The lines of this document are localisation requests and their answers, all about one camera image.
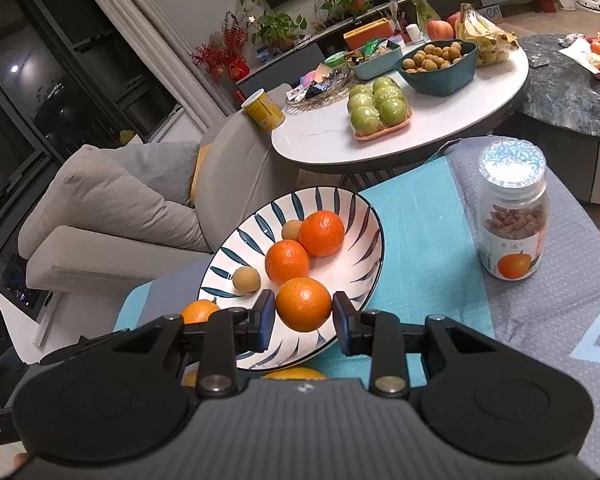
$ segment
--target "curtain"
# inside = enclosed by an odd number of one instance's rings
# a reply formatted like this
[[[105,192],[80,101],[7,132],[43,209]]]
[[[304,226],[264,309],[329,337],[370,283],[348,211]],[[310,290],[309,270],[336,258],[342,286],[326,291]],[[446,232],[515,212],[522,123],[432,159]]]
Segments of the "curtain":
[[[154,0],[96,0],[142,62],[206,132],[234,107],[189,57],[186,40]]]

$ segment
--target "light blue basket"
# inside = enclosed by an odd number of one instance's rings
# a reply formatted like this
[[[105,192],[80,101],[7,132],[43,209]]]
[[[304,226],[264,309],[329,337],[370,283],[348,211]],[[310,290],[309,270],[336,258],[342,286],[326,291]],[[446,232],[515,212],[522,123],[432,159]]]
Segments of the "light blue basket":
[[[400,45],[393,41],[388,41],[386,46],[392,51],[382,54],[382,56],[375,57],[359,65],[349,64],[353,73],[360,79],[368,81],[378,77],[379,75],[390,72],[394,69],[394,63],[402,57],[402,50]]]

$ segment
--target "yellow paper canister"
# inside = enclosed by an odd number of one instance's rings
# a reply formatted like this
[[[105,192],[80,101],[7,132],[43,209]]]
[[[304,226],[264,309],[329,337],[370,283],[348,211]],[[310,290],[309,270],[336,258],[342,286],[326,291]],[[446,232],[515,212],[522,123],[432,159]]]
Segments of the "yellow paper canister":
[[[242,109],[251,116],[251,119],[258,123],[258,126],[264,132],[270,132],[285,121],[285,115],[263,88],[251,94],[242,103]]]

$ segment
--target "green apple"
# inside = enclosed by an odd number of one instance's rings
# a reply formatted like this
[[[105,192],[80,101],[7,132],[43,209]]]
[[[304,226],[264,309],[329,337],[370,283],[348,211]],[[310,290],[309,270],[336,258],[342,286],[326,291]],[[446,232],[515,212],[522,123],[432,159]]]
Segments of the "green apple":
[[[376,108],[380,109],[382,101],[389,98],[404,100],[404,94],[397,86],[383,86],[379,88],[377,92],[374,92],[374,105]]]
[[[400,98],[387,98],[378,108],[380,119],[386,126],[395,126],[407,120],[407,103]]]
[[[351,113],[351,127],[355,132],[368,136],[382,129],[380,114],[372,106],[356,108]]]
[[[371,86],[367,85],[355,85],[351,90],[349,90],[349,97],[356,94],[369,94],[373,96],[374,91]]]
[[[374,94],[383,86],[398,86],[396,82],[387,76],[380,76],[374,81]]]
[[[374,97],[372,94],[366,92],[360,92],[359,94],[353,94],[349,96],[349,102],[347,103],[347,110],[351,113],[356,108],[361,106],[373,106]]]

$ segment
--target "jar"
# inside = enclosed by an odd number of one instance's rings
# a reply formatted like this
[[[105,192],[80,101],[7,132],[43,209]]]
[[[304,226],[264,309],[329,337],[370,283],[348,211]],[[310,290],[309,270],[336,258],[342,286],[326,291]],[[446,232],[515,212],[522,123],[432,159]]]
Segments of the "jar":
[[[480,257],[502,280],[523,280],[540,264],[549,216],[546,159],[527,140],[494,142],[480,156]]]

